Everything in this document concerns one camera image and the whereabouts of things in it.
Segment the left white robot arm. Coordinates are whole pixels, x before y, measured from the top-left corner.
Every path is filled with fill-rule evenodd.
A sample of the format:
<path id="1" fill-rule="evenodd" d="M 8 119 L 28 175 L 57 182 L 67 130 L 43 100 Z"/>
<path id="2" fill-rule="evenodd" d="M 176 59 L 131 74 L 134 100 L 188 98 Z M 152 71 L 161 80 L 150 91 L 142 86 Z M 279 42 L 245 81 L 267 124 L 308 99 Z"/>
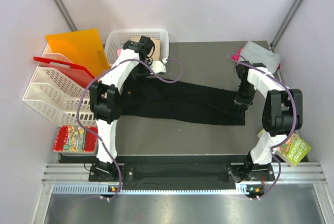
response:
<path id="1" fill-rule="evenodd" d="M 123 103 L 129 90 L 128 77 L 140 61 L 152 63 L 150 53 L 155 50 L 152 39 L 141 36 L 139 40 L 128 40 L 112 64 L 110 71 L 95 81 L 89 88 L 90 109 L 96 119 L 99 142 L 95 176 L 103 180 L 116 181 L 120 178 L 115 164 L 116 125 L 122 114 Z"/>

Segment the black t shirt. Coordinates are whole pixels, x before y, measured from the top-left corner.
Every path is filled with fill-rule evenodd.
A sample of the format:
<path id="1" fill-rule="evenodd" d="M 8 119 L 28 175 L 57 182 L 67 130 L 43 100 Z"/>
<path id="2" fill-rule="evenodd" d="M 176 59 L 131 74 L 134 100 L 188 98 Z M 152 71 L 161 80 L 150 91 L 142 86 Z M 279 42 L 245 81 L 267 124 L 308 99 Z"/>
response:
<path id="1" fill-rule="evenodd" d="M 131 79 L 122 115 L 219 126 L 243 126 L 234 91 L 157 78 Z"/>

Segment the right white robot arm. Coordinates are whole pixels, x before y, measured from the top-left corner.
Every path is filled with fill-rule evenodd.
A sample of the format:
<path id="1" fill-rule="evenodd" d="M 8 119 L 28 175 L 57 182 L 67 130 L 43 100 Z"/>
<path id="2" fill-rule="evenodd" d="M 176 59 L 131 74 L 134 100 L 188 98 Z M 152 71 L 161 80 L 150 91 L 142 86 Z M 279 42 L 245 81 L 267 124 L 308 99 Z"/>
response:
<path id="1" fill-rule="evenodd" d="M 256 92 L 265 98 L 262 113 L 264 132 L 247 154 L 243 168 L 229 173 L 242 182 L 268 174 L 276 150 L 301 128 L 303 95 L 299 89 L 290 89 L 277 80 L 262 63 L 241 61 L 236 65 L 236 72 L 241 83 L 234 103 L 241 113 L 253 104 Z"/>

